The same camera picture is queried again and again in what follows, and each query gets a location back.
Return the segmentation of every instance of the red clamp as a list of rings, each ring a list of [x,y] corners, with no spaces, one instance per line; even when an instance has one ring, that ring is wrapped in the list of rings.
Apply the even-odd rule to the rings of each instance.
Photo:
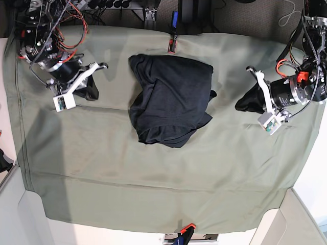
[[[193,223],[190,223],[188,226],[185,226],[183,229],[181,229],[180,233],[181,234],[185,233],[189,227],[193,227],[195,229],[196,225],[194,225]]]

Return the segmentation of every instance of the black t-shirt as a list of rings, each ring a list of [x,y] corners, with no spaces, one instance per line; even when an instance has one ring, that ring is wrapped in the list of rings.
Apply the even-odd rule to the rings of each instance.
[[[139,142],[180,148],[212,119],[205,113],[217,96],[212,66],[168,55],[132,56],[129,63],[143,89],[129,111]]]

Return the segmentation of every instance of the white wall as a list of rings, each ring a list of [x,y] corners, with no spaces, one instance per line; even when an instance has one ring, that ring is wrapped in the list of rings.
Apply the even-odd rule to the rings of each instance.
[[[7,96],[3,82],[3,53],[6,46],[7,38],[0,38],[0,149],[5,153],[5,159],[8,162],[16,160],[16,151],[14,139],[11,132],[11,125],[9,120],[9,111],[7,105]],[[0,173],[0,182],[6,176],[7,171]]]
[[[317,140],[294,189],[316,223],[319,226],[327,225],[327,107]]]

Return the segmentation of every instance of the folded black shirt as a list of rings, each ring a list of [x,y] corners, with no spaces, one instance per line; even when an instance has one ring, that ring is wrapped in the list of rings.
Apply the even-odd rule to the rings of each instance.
[[[143,89],[129,111],[139,142],[180,148],[212,119],[205,113],[217,96],[212,66],[168,55],[132,56],[129,63]]]

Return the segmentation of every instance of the green fabric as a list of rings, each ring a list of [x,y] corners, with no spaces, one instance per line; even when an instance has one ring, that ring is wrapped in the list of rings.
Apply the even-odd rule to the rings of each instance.
[[[68,44],[81,32],[64,29]],[[77,107],[60,113],[52,92],[16,60],[15,47],[7,50],[5,86],[18,163],[48,218],[159,233],[195,223],[196,232],[210,234],[257,227],[267,210],[280,206],[318,135],[323,106],[312,103],[273,136],[258,125],[258,114],[234,106],[255,84],[246,66],[265,70],[271,81],[279,78],[275,59],[284,45],[231,34],[179,36],[175,55],[212,65],[218,96],[207,108],[212,121],[183,148],[171,149],[137,142],[128,117],[141,91],[128,58],[165,55],[169,39],[160,32],[92,27],[78,52],[85,65],[109,64],[94,74],[100,98],[75,97]],[[298,60],[302,55],[294,50]]]

